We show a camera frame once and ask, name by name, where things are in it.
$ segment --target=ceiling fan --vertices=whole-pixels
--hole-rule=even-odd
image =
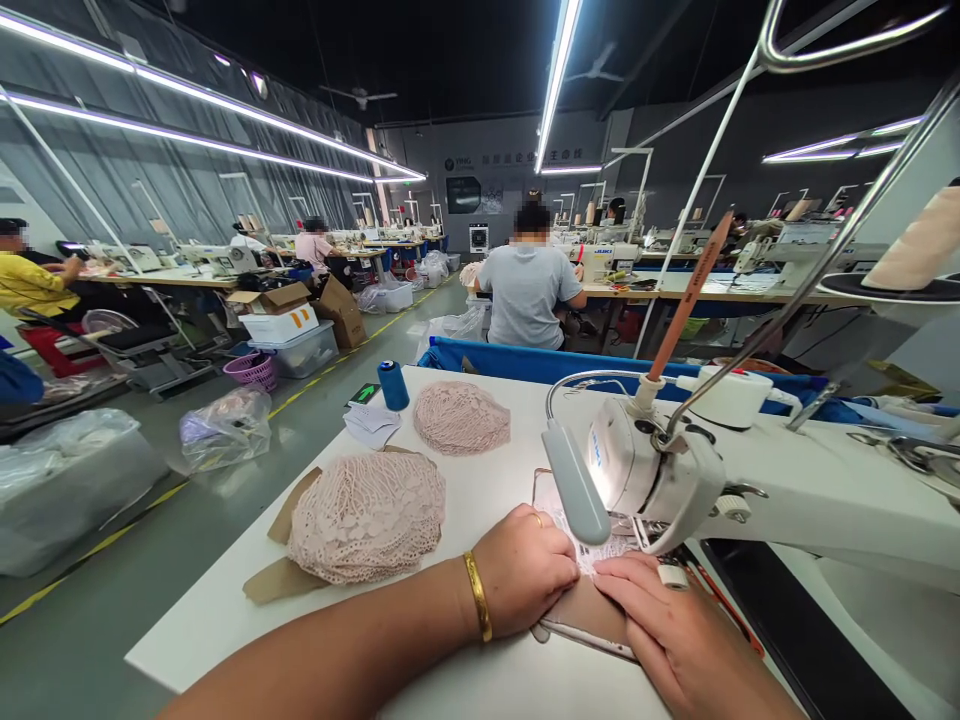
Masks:
[[[613,80],[614,82],[623,82],[623,78],[619,75],[611,75],[610,73],[603,72],[603,66],[607,64],[607,60],[610,59],[610,56],[613,54],[613,51],[616,50],[617,44],[615,42],[607,43],[607,46],[603,49],[603,52],[600,53],[600,57],[593,61],[593,65],[585,73],[580,73],[579,75],[571,75],[568,78],[564,79],[564,82],[570,82],[571,80],[579,80],[582,77],[587,78],[588,80],[596,80],[600,78],[602,80]]]
[[[367,109],[367,103],[371,100],[389,100],[391,98],[399,97],[396,93],[380,93],[379,95],[368,95],[367,91],[361,87],[353,88],[350,92],[344,92],[343,90],[337,90],[336,88],[327,87],[326,85],[318,86],[321,90],[326,90],[327,92],[336,93],[337,95],[343,95],[344,97],[353,98],[357,101],[357,105],[360,106],[361,110]]]

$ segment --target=grey curtain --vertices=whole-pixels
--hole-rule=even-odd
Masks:
[[[268,78],[263,100],[234,63],[224,67],[193,35],[125,0],[98,0],[112,31],[135,38],[151,66],[217,90],[327,135],[364,146],[363,128],[325,105]],[[6,6],[93,42],[113,46],[100,34],[81,0],[45,3],[8,0]],[[55,48],[3,33],[0,82],[9,90],[128,115],[146,122],[306,162],[371,175],[371,167],[343,153],[270,128],[85,61]],[[294,232],[302,207],[289,199],[306,198],[308,208],[334,226],[352,224],[351,192],[369,185],[229,155],[198,146],[98,126],[72,118],[27,111],[37,130],[124,242],[163,247],[148,223],[152,211],[134,190],[143,182],[180,240],[226,243],[237,212],[254,211],[245,183],[223,181],[224,173],[246,173],[263,212],[278,233]],[[0,159],[23,183],[57,227],[71,240],[107,240],[103,227],[44,155],[9,107],[0,107]],[[42,238],[34,238],[43,245]]]

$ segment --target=pink basket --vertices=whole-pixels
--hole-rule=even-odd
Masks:
[[[277,376],[273,372],[273,358],[260,352],[231,360],[223,366],[223,372],[241,385],[258,385],[265,392],[271,392],[277,387]]]

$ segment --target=yellow floor line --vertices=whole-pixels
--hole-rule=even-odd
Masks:
[[[449,280],[450,280],[450,278],[447,278],[447,280],[444,280],[444,281],[443,281],[442,283],[440,283],[440,285],[438,285],[436,288],[434,288],[433,290],[431,290],[430,292],[428,292],[426,295],[424,295],[422,298],[420,298],[419,300],[417,300],[417,302],[415,302],[415,303],[414,303],[413,305],[411,305],[409,308],[407,308],[406,310],[404,310],[402,313],[399,313],[399,314],[398,314],[395,318],[393,318],[390,322],[388,322],[388,323],[387,323],[386,325],[384,325],[382,328],[380,328],[379,330],[377,330],[377,331],[376,331],[373,335],[371,335],[369,338],[367,338],[367,339],[364,340],[362,343],[360,343],[359,345],[357,345],[357,347],[351,349],[351,350],[350,350],[349,352],[347,352],[346,354],[341,355],[341,356],[336,360],[336,362],[334,362],[330,367],[328,367],[326,370],[324,370],[322,373],[320,373],[317,377],[313,378],[310,382],[308,382],[306,385],[304,385],[302,388],[300,388],[300,390],[298,390],[296,393],[294,393],[294,394],[291,395],[289,398],[287,398],[283,403],[281,403],[280,406],[277,407],[276,410],[274,410],[273,412],[271,412],[271,413],[270,413],[270,419],[273,419],[274,417],[276,417],[276,415],[277,415],[281,410],[284,410],[285,408],[289,407],[295,400],[297,400],[297,399],[298,399],[301,395],[303,395],[307,390],[309,390],[309,389],[312,388],[314,385],[316,385],[318,382],[320,382],[320,381],[323,379],[323,376],[324,376],[324,375],[326,375],[327,373],[333,372],[334,368],[336,368],[337,365],[339,365],[339,364],[342,363],[342,362],[345,362],[345,361],[347,360],[347,358],[349,358],[351,355],[353,355],[353,354],[356,353],[358,350],[360,350],[360,348],[362,348],[364,345],[366,345],[366,344],[367,344],[368,342],[370,342],[371,340],[374,340],[377,336],[379,336],[381,333],[383,333],[387,328],[389,328],[391,325],[393,325],[395,322],[397,322],[398,320],[400,320],[402,317],[404,317],[404,316],[405,316],[407,313],[409,313],[411,310],[413,310],[413,309],[416,308],[418,305],[420,305],[420,303],[422,303],[424,300],[426,300],[426,299],[429,298],[431,295],[433,295],[435,292],[437,292],[437,290],[439,290],[440,288],[442,288]],[[158,505],[161,505],[161,504],[165,503],[167,500],[169,500],[170,498],[172,498],[172,497],[173,497],[174,495],[176,495],[178,492],[180,492],[181,490],[183,490],[183,488],[185,488],[185,487],[187,486],[187,483],[189,483],[189,482],[190,482],[189,479],[184,480],[182,483],[180,483],[180,484],[177,485],[176,487],[173,487],[173,488],[171,488],[170,490],[167,490],[167,491],[166,491],[165,493],[163,493],[160,497],[158,497],[156,500],[154,500],[152,503],[150,503],[150,504],[146,507],[146,510],[152,510],[153,508],[157,507]],[[132,522],[131,522],[129,525],[127,525],[126,527],[120,528],[119,530],[117,530],[117,531],[116,531],[115,533],[113,533],[112,535],[110,535],[110,536],[104,538],[103,540],[101,540],[101,541],[96,545],[96,547],[94,547],[92,550],[90,550],[90,552],[86,553],[85,555],[83,555],[82,557],[80,557],[80,558],[76,561],[76,567],[75,567],[73,570],[68,569],[68,570],[66,571],[66,574],[65,574],[63,577],[58,578],[57,580],[55,580],[54,582],[50,583],[49,585],[47,585],[47,586],[46,586],[45,588],[43,588],[42,590],[38,590],[38,591],[35,592],[33,595],[31,595],[31,596],[28,597],[26,600],[24,600],[22,603],[20,603],[20,604],[17,605],[15,608],[13,608],[13,610],[11,610],[9,613],[7,613],[6,615],[4,615],[3,617],[0,617],[0,627],[3,627],[6,623],[10,622],[11,620],[13,620],[15,617],[18,617],[19,615],[22,615],[22,614],[25,613],[27,610],[29,610],[29,609],[32,608],[34,605],[36,605],[40,600],[42,600],[42,599],[45,598],[47,595],[49,595],[49,594],[53,591],[54,588],[58,587],[58,586],[60,585],[60,583],[62,583],[62,582],[63,582],[64,580],[66,580],[67,578],[69,578],[76,570],[78,570],[85,560],[87,560],[88,558],[93,557],[93,556],[96,555],[97,553],[102,552],[102,551],[105,550],[106,548],[108,548],[108,547],[110,547],[111,545],[113,545],[113,543],[115,543],[117,540],[119,540],[119,539],[122,538],[124,535],[126,535],[128,532],[130,532],[133,528],[135,528],[135,527],[137,526],[137,524],[138,524],[142,519],[143,519],[142,516],[138,517],[136,520],[132,521]]]

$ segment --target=ceiling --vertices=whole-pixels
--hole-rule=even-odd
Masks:
[[[167,15],[164,0],[138,0]],[[365,125],[414,124],[536,114],[543,105],[559,0],[451,2],[365,0],[166,0],[178,24],[204,36],[247,66],[307,92]],[[791,0],[781,35],[828,6]],[[878,0],[809,49],[910,20],[938,0]],[[628,81],[566,82],[565,110],[603,117],[611,109],[686,102],[738,71],[748,60],[767,0],[584,0],[567,75],[586,73],[608,45],[602,71]],[[904,5],[909,5],[904,17]],[[661,29],[685,6],[669,32]],[[917,75],[945,77],[956,67],[960,11],[922,40],[871,58],[801,75],[765,74],[749,94],[855,84]],[[654,45],[658,35],[662,42]],[[646,61],[638,73],[638,61]],[[399,97],[361,110],[351,98],[319,86]]]

